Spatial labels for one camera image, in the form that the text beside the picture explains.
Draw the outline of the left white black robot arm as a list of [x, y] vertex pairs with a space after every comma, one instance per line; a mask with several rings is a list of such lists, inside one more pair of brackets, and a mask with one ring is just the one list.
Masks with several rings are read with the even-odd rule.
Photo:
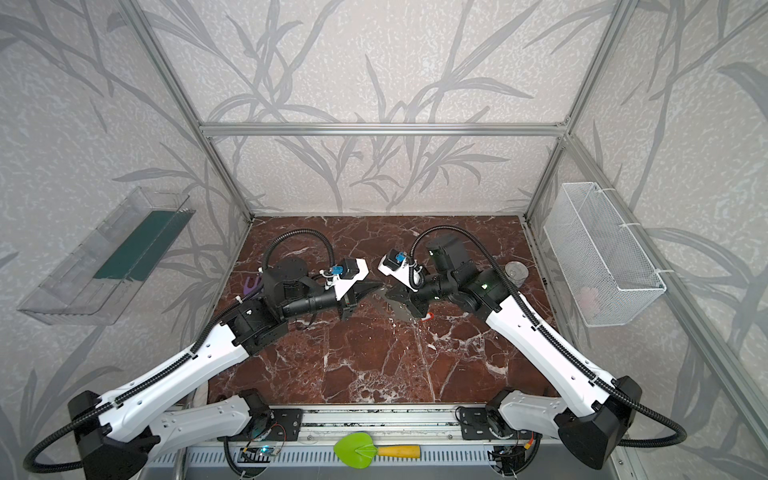
[[368, 275], [363, 259], [344, 259], [313, 278], [305, 261], [284, 258], [264, 269], [259, 286], [213, 320], [190, 347], [117, 389], [77, 396], [69, 405], [72, 418], [95, 416], [74, 430], [86, 478], [130, 479], [162, 454], [268, 429], [271, 411], [254, 390], [203, 407], [170, 408], [286, 335], [291, 320], [325, 311], [348, 319], [381, 286]]

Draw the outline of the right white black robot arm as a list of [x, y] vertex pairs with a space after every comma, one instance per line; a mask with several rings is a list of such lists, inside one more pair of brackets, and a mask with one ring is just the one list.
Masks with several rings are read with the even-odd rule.
[[398, 282], [388, 298], [404, 304], [415, 317], [426, 316], [431, 303], [447, 301], [483, 320], [512, 343], [557, 393], [547, 397], [501, 391], [485, 406], [490, 432], [500, 439], [524, 431], [557, 438], [584, 465], [601, 469], [631, 426], [634, 413], [597, 383], [619, 386], [633, 400], [642, 394], [639, 385], [627, 376], [616, 379], [588, 361], [525, 298], [509, 290], [505, 272], [479, 269], [457, 236], [434, 239], [428, 252], [432, 271], [395, 249], [382, 257], [379, 271]]

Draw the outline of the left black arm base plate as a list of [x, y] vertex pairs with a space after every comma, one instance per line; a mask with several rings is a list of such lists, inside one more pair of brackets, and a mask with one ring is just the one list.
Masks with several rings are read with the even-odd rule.
[[268, 410], [250, 427], [248, 438], [254, 441], [295, 442], [299, 438], [304, 411], [294, 408]]

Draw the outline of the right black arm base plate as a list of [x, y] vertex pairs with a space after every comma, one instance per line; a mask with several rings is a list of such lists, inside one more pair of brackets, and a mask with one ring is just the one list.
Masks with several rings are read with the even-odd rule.
[[458, 406], [454, 417], [459, 425], [463, 440], [499, 440], [524, 441], [535, 439], [536, 434], [529, 430], [511, 430], [491, 421], [483, 406]]

